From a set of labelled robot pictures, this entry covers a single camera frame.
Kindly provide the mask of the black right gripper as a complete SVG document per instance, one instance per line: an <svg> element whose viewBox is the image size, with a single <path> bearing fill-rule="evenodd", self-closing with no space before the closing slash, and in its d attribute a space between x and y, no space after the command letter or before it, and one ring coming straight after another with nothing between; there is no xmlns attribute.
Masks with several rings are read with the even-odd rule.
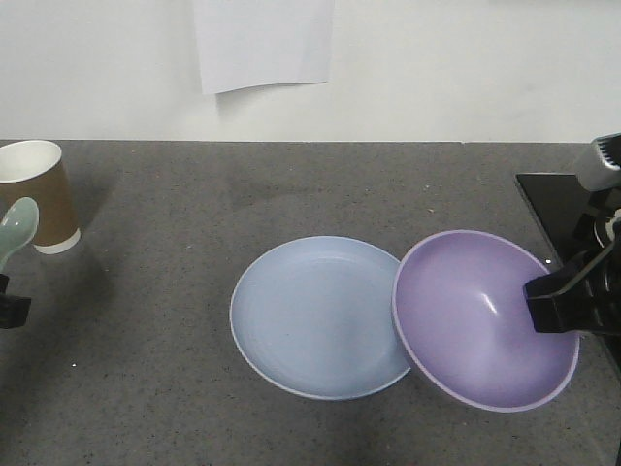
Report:
<svg viewBox="0 0 621 466"><path fill-rule="evenodd" d="M578 253L559 270L524 285L539 333L620 333L620 189L587 195L573 236Z"/></svg>

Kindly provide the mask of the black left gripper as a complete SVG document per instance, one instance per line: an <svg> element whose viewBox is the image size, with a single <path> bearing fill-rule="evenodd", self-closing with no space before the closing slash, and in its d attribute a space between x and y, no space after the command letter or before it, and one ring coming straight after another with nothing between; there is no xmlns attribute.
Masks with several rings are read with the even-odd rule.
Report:
<svg viewBox="0 0 621 466"><path fill-rule="evenodd" d="M0 327L2 329L19 328L26 323L31 299L7 293L9 277L1 275Z"/></svg>

